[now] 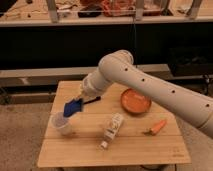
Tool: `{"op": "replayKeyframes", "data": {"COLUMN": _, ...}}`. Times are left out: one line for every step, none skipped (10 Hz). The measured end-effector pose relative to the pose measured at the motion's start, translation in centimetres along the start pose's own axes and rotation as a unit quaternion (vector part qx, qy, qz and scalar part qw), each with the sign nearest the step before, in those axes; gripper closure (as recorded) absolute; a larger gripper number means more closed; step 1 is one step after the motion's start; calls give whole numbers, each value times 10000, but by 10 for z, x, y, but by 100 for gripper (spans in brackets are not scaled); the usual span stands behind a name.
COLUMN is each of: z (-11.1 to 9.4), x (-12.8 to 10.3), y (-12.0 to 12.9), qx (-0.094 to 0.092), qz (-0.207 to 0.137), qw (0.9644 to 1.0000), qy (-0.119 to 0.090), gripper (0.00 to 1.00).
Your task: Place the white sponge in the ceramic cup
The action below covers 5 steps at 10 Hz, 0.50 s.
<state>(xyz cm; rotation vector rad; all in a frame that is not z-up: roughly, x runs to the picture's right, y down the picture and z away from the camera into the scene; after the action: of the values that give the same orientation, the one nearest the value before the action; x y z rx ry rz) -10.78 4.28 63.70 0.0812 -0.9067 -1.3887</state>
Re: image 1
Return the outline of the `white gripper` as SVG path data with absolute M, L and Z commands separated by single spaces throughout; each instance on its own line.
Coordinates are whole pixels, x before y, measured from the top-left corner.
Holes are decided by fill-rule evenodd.
M 80 84 L 79 97 L 80 99 L 72 99 L 70 102 L 64 105 L 64 117 L 68 118 L 77 112 L 81 112 L 83 108 L 83 99 L 92 100 L 96 98 L 96 96 L 92 94 L 92 89 L 90 83 L 88 82 L 88 77 L 85 77 Z

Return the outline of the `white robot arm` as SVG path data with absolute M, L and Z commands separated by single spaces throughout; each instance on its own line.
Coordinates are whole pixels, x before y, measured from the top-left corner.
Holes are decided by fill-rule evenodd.
M 127 50 L 102 57 L 97 69 L 83 79 L 81 93 L 65 104 L 63 115 L 80 112 L 85 99 L 101 96 L 113 83 L 119 83 L 149 97 L 213 139 L 213 98 L 146 74 L 133 62 Z

